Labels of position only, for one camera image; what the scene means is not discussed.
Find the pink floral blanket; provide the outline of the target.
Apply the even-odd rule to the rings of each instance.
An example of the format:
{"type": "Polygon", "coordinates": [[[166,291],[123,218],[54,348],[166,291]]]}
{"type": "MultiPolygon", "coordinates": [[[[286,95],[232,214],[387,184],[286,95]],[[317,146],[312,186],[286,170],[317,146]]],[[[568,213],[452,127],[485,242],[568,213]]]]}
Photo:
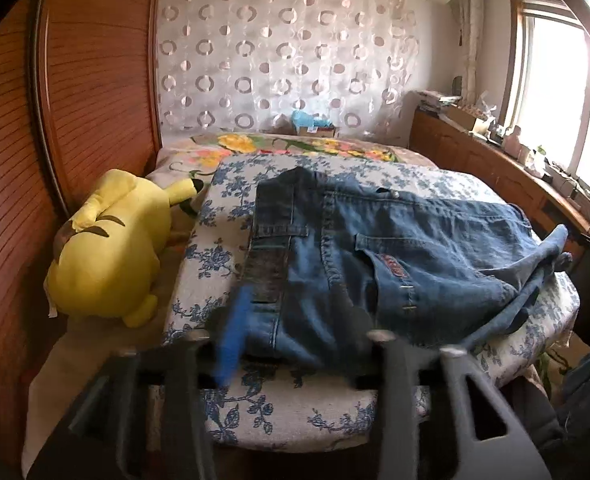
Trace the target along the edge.
{"type": "Polygon", "coordinates": [[[164,146],[147,179],[161,188],[184,178],[208,184],[225,157],[244,154],[333,155],[437,168],[429,158],[406,148],[362,140],[265,133],[199,133],[164,146]]]}

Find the blue floral white quilt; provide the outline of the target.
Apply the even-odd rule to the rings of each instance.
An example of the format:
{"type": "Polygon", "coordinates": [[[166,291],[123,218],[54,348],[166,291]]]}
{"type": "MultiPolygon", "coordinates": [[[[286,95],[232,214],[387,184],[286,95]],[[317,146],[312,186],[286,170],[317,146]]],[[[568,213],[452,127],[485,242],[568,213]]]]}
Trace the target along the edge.
{"type": "MultiPolygon", "coordinates": [[[[366,188],[513,205],[464,172],[333,155],[227,157],[206,187],[188,239],[166,323],[167,340],[204,327],[229,304],[243,283],[257,186],[297,167],[338,180],[352,179],[366,188]]],[[[470,351],[486,375],[503,385],[572,326],[579,305],[568,275],[556,272],[516,332],[492,337],[470,351]]],[[[376,395],[353,388],[347,376],[341,370],[317,370],[246,354],[227,385],[205,393],[207,430],[215,441],[241,448],[313,452],[358,445],[374,420],[376,395]]]]}

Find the window with wooden frame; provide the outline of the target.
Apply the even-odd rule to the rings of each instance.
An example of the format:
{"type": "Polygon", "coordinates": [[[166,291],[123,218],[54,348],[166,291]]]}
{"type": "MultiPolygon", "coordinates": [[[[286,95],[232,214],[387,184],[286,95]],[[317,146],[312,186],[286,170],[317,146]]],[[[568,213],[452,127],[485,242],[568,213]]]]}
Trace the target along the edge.
{"type": "Polygon", "coordinates": [[[590,35],[562,0],[510,0],[503,118],[590,193],[590,35]]]}

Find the blue denim jeans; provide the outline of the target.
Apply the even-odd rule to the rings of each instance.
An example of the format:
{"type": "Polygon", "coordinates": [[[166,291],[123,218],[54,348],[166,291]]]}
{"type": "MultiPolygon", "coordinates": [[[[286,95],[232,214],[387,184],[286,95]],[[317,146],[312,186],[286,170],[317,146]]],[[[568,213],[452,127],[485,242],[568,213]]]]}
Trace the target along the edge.
{"type": "Polygon", "coordinates": [[[366,188],[297,167],[257,186],[242,281],[255,359],[360,375],[368,333],[474,348],[522,326],[572,261],[515,206],[366,188]]]}

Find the wooden side cabinet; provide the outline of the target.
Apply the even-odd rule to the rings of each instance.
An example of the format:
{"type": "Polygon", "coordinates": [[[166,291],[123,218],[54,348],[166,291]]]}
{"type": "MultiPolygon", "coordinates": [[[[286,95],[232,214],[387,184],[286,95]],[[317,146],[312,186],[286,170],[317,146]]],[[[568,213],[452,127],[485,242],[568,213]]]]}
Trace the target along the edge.
{"type": "Polygon", "coordinates": [[[570,201],[491,144],[419,108],[414,113],[409,147],[441,169],[471,174],[489,185],[502,200],[519,206],[538,237],[564,224],[569,232],[565,249],[574,257],[581,257],[590,247],[590,224],[570,201]]]}

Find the cardboard box on cabinet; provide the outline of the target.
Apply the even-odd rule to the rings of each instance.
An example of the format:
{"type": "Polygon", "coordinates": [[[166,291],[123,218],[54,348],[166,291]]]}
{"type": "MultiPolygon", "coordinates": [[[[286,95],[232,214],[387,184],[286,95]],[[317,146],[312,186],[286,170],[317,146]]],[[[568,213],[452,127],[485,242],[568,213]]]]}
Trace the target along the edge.
{"type": "Polygon", "coordinates": [[[472,133],[485,134],[492,122],[491,116],[486,116],[470,106],[450,105],[446,108],[446,115],[452,122],[472,133]]]}

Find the circle pattern sheer curtain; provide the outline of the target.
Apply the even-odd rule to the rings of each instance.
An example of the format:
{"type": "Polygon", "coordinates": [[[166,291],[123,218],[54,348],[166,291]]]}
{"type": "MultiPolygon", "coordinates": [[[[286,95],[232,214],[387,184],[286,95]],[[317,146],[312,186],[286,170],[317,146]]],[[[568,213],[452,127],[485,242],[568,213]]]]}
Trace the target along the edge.
{"type": "Polygon", "coordinates": [[[293,118],[387,136],[420,44],[406,0],[158,0],[168,134],[286,132],[293,118]]]}

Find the wooden louvered wardrobe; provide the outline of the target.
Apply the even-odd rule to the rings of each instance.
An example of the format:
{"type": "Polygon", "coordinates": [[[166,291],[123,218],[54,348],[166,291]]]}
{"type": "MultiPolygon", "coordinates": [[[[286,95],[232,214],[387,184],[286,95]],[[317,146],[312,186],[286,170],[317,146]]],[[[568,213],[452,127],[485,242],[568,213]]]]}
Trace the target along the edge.
{"type": "Polygon", "coordinates": [[[28,388],[63,325],[42,288],[56,231],[106,170],[160,147],[157,0],[0,0],[0,479],[20,477],[28,388]]]}

